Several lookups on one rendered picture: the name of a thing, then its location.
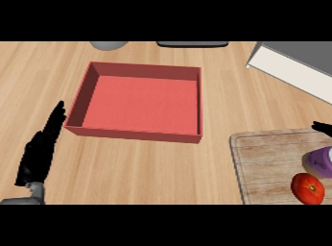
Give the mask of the red cardboard box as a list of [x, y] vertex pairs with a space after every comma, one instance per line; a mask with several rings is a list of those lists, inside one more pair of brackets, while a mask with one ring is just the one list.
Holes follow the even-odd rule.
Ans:
[[63, 128], [81, 136], [198, 143], [202, 70], [90, 62]]

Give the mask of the red tomato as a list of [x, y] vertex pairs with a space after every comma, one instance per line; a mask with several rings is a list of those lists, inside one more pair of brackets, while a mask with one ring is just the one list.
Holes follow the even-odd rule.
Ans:
[[293, 196], [304, 205], [320, 205], [324, 199], [324, 186], [310, 173], [298, 173], [290, 182]]

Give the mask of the grey round object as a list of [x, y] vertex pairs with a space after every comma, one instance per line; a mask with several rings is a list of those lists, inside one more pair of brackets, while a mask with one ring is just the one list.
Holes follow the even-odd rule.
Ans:
[[125, 41], [91, 41], [91, 47], [100, 51], [114, 51], [125, 44]]

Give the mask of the pale wooden cutting board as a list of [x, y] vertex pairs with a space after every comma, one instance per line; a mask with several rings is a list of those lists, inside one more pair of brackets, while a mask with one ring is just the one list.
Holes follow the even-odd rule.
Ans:
[[332, 137], [312, 129], [231, 134], [230, 148], [245, 205], [301, 205], [292, 178], [305, 172], [308, 152], [332, 146]]

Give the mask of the white and grey appliance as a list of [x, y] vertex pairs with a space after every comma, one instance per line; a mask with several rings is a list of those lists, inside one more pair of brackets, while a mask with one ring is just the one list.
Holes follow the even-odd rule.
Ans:
[[332, 105], [332, 41], [258, 41], [254, 67]]

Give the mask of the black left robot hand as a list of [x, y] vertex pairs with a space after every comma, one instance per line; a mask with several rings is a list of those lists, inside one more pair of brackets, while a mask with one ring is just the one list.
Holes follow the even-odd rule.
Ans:
[[53, 162], [56, 139], [65, 120], [63, 102], [59, 101], [50, 113], [44, 129], [38, 131], [24, 146], [15, 185], [25, 186], [46, 181]]

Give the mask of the purple can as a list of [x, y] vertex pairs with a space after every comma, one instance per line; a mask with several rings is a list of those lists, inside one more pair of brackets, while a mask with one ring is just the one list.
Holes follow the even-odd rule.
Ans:
[[307, 171], [320, 179], [332, 179], [332, 146], [312, 150], [304, 155]]

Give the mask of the dark grey flat object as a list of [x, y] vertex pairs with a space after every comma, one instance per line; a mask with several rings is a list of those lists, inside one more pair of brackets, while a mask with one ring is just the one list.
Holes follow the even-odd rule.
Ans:
[[228, 45], [228, 41], [156, 41], [167, 48], [220, 48]]

